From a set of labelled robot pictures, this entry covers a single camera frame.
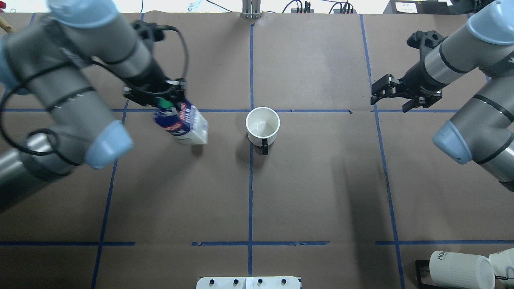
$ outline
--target wooden handle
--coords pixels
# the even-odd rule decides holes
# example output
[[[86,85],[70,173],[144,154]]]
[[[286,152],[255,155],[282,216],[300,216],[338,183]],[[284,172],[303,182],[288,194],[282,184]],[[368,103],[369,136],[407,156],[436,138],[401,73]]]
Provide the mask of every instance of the wooden handle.
[[[12,26],[9,23],[7,23],[7,21],[5,21],[5,19],[3,19],[2,17],[0,17],[0,27],[7,33],[16,32],[16,30],[14,30],[14,28],[12,28]]]

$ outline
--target white mug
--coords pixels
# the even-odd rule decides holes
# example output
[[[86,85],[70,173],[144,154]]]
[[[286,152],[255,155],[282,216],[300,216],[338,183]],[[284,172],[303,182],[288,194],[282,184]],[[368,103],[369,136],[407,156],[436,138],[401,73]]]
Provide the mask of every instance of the white mug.
[[[430,277],[437,286],[493,289],[494,270],[480,255],[435,251],[430,257]]]
[[[507,288],[514,288],[514,248],[491,254],[489,260],[496,275],[500,276],[500,282]]]
[[[262,154],[268,154],[268,146],[277,138],[280,128],[279,115],[269,107],[257,107],[246,116],[248,139],[255,146],[262,147]]]

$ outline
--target black mug handle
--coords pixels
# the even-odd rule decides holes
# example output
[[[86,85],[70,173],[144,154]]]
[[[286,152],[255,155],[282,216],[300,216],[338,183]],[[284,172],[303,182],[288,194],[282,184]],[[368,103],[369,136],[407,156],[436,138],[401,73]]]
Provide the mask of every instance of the black mug handle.
[[[262,155],[268,155],[268,139],[262,139]]]

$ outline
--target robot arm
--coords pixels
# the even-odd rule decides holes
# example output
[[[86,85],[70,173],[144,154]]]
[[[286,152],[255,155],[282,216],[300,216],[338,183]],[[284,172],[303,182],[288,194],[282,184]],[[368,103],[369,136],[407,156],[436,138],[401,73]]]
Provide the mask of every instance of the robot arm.
[[[510,191],[514,191],[514,134],[507,128],[514,121],[513,13],[512,1],[496,1],[446,39],[435,31],[419,31],[408,43],[412,46],[420,39],[420,62],[399,80],[386,75],[374,83],[371,97],[371,104],[382,98],[409,98],[404,112],[429,107],[441,98],[440,89],[478,67],[491,80],[433,141],[460,164],[475,161]]]
[[[137,22],[134,27],[105,0],[49,0],[51,15],[0,40],[0,81],[10,93],[34,93],[55,125],[32,132],[0,155],[0,212],[87,163],[101,169],[129,151],[133,142],[111,110],[80,72],[99,64],[127,83],[125,96],[142,105],[157,97],[184,96],[185,81],[170,81],[152,57],[163,30]]]

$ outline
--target blue joint cap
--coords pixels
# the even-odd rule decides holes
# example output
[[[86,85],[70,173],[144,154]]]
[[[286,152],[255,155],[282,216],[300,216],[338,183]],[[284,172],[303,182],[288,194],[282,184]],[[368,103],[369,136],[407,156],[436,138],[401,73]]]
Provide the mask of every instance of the blue joint cap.
[[[119,120],[111,122],[89,147],[85,162],[93,169],[101,169],[132,149],[134,143]]]
[[[490,3],[466,23],[476,38],[498,45],[514,44],[514,1]]]
[[[6,91],[12,91],[20,85],[16,76],[12,72],[7,56],[5,55],[6,43],[0,39],[0,82],[5,85]],[[16,91],[17,94],[25,95],[28,91],[24,88],[20,88]]]
[[[53,17],[75,28],[102,27],[118,16],[113,0],[48,0]]]
[[[449,120],[434,135],[432,141],[438,148],[461,165],[473,159],[466,141],[464,141],[457,127]]]

